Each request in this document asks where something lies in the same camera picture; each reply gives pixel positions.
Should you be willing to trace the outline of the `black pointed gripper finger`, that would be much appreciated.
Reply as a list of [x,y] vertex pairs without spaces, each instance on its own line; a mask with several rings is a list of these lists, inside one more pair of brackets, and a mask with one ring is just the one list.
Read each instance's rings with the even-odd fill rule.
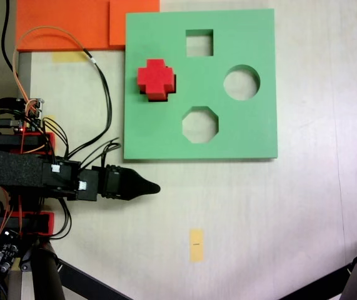
[[156,183],[148,181],[135,170],[122,168],[121,171],[121,199],[130,201],[143,195],[157,194],[161,190]]

